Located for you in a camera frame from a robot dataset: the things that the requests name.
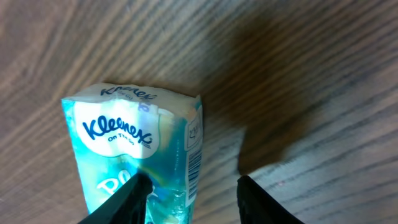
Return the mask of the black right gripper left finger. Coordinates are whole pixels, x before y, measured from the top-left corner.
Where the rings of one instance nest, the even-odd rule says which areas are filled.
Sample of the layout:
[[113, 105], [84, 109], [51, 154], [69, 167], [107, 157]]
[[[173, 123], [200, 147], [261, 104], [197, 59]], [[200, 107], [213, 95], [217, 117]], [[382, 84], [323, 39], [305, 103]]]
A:
[[152, 187], [149, 176], [138, 172], [78, 224], [145, 224], [147, 196]]

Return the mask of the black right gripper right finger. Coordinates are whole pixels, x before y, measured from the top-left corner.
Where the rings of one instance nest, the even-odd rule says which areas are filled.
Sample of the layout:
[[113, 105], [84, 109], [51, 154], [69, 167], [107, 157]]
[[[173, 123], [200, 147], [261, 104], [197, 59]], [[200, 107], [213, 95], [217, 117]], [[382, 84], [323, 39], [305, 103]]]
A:
[[241, 224], [303, 224], [248, 175], [238, 179], [237, 200]]

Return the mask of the teal Kleenex tissue pack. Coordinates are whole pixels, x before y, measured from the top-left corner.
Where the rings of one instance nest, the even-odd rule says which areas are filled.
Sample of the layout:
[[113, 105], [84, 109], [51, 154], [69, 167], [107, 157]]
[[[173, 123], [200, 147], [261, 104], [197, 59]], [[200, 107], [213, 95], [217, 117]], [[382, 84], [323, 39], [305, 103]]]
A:
[[199, 96], [99, 83], [62, 107], [90, 213], [143, 172], [152, 181], [146, 223], [192, 222], [203, 144]]

